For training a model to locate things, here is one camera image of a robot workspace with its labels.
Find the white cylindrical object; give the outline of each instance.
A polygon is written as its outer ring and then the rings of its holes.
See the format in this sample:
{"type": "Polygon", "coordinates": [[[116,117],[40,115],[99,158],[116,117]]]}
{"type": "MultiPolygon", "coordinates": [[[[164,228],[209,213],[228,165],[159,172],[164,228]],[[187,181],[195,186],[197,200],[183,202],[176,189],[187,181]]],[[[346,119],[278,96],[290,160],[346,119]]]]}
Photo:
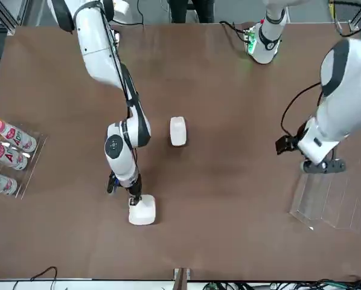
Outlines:
{"type": "Polygon", "coordinates": [[[0,121],[0,134],[11,144],[17,146],[25,152],[33,152],[37,147],[36,139],[24,131],[0,121]]]}
{"type": "Polygon", "coordinates": [[[27,158],[21,153],[2,144],[0,144],[0,162],[15,170],[23,170],[28,164],[27,158]]]}
{"type": "Polygon", "coordinates": [[[12,195],[17,190],[17,181],[13,178],[0,175],[0,193],[12,195]]]}

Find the table surface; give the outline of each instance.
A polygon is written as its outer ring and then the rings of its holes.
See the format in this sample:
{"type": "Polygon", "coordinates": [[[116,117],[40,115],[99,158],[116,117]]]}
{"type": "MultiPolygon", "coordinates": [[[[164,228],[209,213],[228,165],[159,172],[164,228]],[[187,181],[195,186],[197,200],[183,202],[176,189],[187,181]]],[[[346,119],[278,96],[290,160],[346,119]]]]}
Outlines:
{"type": "MultiPolygon", "coordinates": [[[[51,265],[98,279],[170,279],[179,267],[197,280],[361,276],[361,231],[312,231],[291,216],[302,156],[274,148],[283,110],[319,80],[336,41],[332,25],[287,25],[274,62],[258,65],[221,25],[123,28],[121,57],[152,127],[138,150],[143,189],[158,209],[154,225],[136,227],[127,193],[105,193],[104,133],[126,116],[122,92],[89,77],[76,35],[18,28],[0,64],[0,113],[49,139],[23,200],[0,196],[0,278],[51,265]],[[183,148],[168,141],[178,115],[183,148]]],[[[318,94],[292,106],[290,130],[318,94]]],[[[361,154],[361,133],[353,140],[361,154]]]]}

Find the cable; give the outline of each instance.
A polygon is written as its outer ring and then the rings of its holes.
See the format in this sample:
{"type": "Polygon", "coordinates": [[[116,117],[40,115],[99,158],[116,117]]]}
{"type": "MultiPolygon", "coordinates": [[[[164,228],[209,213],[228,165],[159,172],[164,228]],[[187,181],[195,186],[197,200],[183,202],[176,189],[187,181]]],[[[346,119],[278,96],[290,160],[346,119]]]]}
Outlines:
{"type": "MultiPolygon", "coordinates": [[[[356,19],[357,15],[358,15],[358,14],[355,15],[354,19],[351,20],[351,22],[353,22],[353,21],[356,19]]],[[[360,21],[361,21],[361,16],[360,16],[359,20],[356,21],[356,23],[358,24],[360,21]]]]}
{"type": "Polygon", "coordinates": [[[318,107],[320,105],[321,102],[321,97],[323,96],[323,91],[320,92],[319,98],[318,98],[318,102],[316,104],[316,106],[318,107]]]}
{"type": "Polygon", "coordinates": [[[134,159],[135,159],[135,162],[138,163],[138,151],[137,149],[135,148],[135,154],[134,154],[134,159]]]}
{"type": "Polygon", "coordinates": [[[202,290],[210,290],[210,285],[212,285],[213,283],[207,283],[203,288],[202,290]]]}
{"type": "Polygon", "coordinates": [[[290,285],[290,283],[286,283],[283,287],[281,287],[283,283],[279,284],[276,288],[276,290],[284,290],[286,287],[288,287],[290,285]]]}
{"type": "Polygon", "coordinates": [[[132,26],[132,25],[144,25],[143,22],[136,22],[136,23],[122,23],[116,20],[111,20],[114,23],[120,24],[120,25],[125,25],[125,26],[132,26]]]}
{"type": "Polygon", "coordinates": [[[358,290],[361,289],[361,279],[358,279],[354,282],[337,282],[330,279],[322,279],[313,283],[300,282],[297,283],[293,289],[298,290],[300,288],[309,288],[309,290],[323,290],[325,286],[333,286],[346,290],[358,290]]]}
{"type": "Polygon", "coordinates": [[[357,16],[360,14],[360,12],[361,12],[361,9],[359,9],[359,11],[358,11],[358,12],[355,14],[355,16],[352,18],[351,23],[355,21],[355,19],[356,19],[357,16]]]}
{"type": "Polygon", "coordinates": [[[16,281],[16,283],[14,284],[14,286],[13,286],[13,289],[12,289],[12,290],[15,290],[15,289],[16,289],[16,287],[17,287],[18,283],[19,283],[19,281],[16,281]]]}
{"type": "MultiPolygon", "coordinates": [[[[46,270],[44,270],[44,271],[42,271],[41,273],[39,273],[39,274],[33,276],[32,278],[30,278],[29,281],[30,281],[30,282],[33,282],[35,279],[37,279],[38,277],[46,274],[47,272],[49,272],[49,271],[52,270],[52,269],[54,270],[54,278],[53,278],[53,280],[52,280],[52,284],[50,285],[50,290],[53,290],[53,284],[54,284],[54,283],[56,282],[56,280],[57,280],[57,267],[55,267],[55,266],[50,266],[50,267],[48,267],[46,270]]],[[[20,282],[20,281],[16,281],[16,283],[14,284],[12,290],[15,290],[15,289],[16,289],[16,287],[17,287],[17,285],[18,285],[19,282],[20,282]]]]}
{"type": "Polygon", "coordinates": [[[144,15],[143,13],[141,13],[140,8],[139,8],[139,1],[136,3],[136,7],[138,9],[138,13],[140,14],[140,16],[142,16],[142,21],[141,22],[135,22],[135,23],[123,23],[120,21],[116,21],[116,20],[111,20],[114,23],[120,24],[120,25],[125,25],[125,26],[132,26],[132,25],[144,25],[144,15]]]}
{"type": "Polygon", "coordinates": [[[233,22],[233,24],[230,24],[230,23],[227,22],[227,21],[220,21],[219,24],[225,24],[225,25],[227,25],[231,30],[234,30],[235,33],[236,33],[236,35],[238,36],[238,38],[239,38],[242,42],[244,42],[244,43],[246,43],[246,44],[249,44],[249,43],[250,43],[248,40],[244,40],[244,39],[240,36],[240,33],[241,33],[241,34],[245,34],[245,31],[244,31],[244,30],[241,30],[241,29],[238,29],[237,27],[235,27],[234,22],[233,22]]]}
{"type": "MultiPolygon", "coordinates": [[[[103,25],[104,25],[104,28],[106,29],[106,27],[107,27],[107,22],[105,21],[105,17],[106,17],[105,11],[103,10],[103,7],[102,7],[102,6],[98,6],[98,8],[100,9],[101,14],[103,15],[103,17],[102,17],[103,25]]],[[[115,47],[115,51],[116,51],[115,57],[117,57],[118,60],[119,60],[119,63],[121,63],[120,58],[119,58],[119,54],[118,54],[118,49],[117,49],[117,47],[115,46],[115,44],[112,45],[112,42],[110,41],[109,37],[107,37],[107,39],[108,39],[108,45],[109,45],[109,49],[111,50],[111,53],[113,54],[113,48],[115,47]]],[[[119,67],[118,67],[118,64],[117,64],[117,62],[116,62],[116,59],[113,58],[113,60],[114,60],[114,65],[115,65],[116,71],[117,71],[117,73],[118,73],[118,77],[119,77],[119,79],[120,79],[120,84],[121,84],[121,87],[122,87],[122,89],[123,89],[124,96],[125,96],[126,100],[128,101],[126,80],[125,80],[125,78],[123,77],[123,74],[122,74],[122,73],[120,72],[120,70],[119,70],[119,67]]]]}
{"type": "Polygon", "coordinates": [[[359,7],[361,9],[361,4],[360,3],[352,3],[352,2],[338,1],[338,0],[337,1],[329,0],[328,4],[333,4],[334,5],[333,6],[333,24],[334,24],[335,29],[337,30],[337,32],[340,34],[340,36],[342,36],[342,37],[350,37],[350,36],[353,36],[353,35],[361,32],[361,29],[359,29],[359,30],[356,30],[356,31],[351,32],[349,34],[343,34],[343,31],[340,31],[339,27],[337,27],[337,24],[336,24],[336,6],[335,6],[335,4],[340,4],[340,5],[359,7]]]}
{"type": "Polygon", "coordinates": [[[228,286],[230,287],[231,290],[234,290],[233,286],[231,286],[229,283],[222,283],[226,285],[226,289],[228,288],[228,286]]]}
{"type": "Polygon", "coordinates": [[[303,89],[301,92],[299,92],[299,93],[296,95],[296,97],[294,97],[294,98],[292,99],[292,101],[290,101],[290,103],[289,103],[288,106],[286,107],[286,109],[285,109],[285,111],[284,111],[284,113],[283,113],[283,116],[281,117],[281,124],[280,124],[280,125],[281,125],[282,130],[283,130],[288,136],[292,137],[292,134],[289,133],[287,129],[285,129],[285,127],[284,127],[284,119],[285,119],[285,115],[286,115],[286,113],[288,112],[289,108],[291,107],[291,105],[292,105],[303,93],[305,93],[305,92],[313,89],[314,87],[316,87],[316,86],[318,86],[318,85],[320,85],[320,84],[321,84],[321,83],[318,82],[318,83],[315,83],[315,84],[309,86],[309,87],[306,88],[306,89],[303,89]]]}
{"type": "Polygon", "coordinates": [[[138,12],[139,12],[140,16],[142,16],[142,25],[144,25],[144,15],[143,15],[143,13],[141,13],[141,11],[139,9],[139,1],[140,0],[138,0],[138,2],[136,3],[136,7],[138,9],[138,12]]]}

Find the person's leg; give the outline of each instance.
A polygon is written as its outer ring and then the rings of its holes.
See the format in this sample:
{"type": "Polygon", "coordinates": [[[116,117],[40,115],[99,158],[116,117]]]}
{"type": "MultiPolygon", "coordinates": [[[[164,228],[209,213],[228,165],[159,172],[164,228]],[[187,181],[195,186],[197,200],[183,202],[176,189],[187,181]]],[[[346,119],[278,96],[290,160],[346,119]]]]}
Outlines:
{"type": "Polygon", "coordinates": [[[200,23],[214,23],[214,0],[193,0],[200,23]]]}
{"type": "Polygon", "coordinates": [[[187,0],[168,0],[171,10],[172,23],[185,23],[187,12],[187,0]]]}

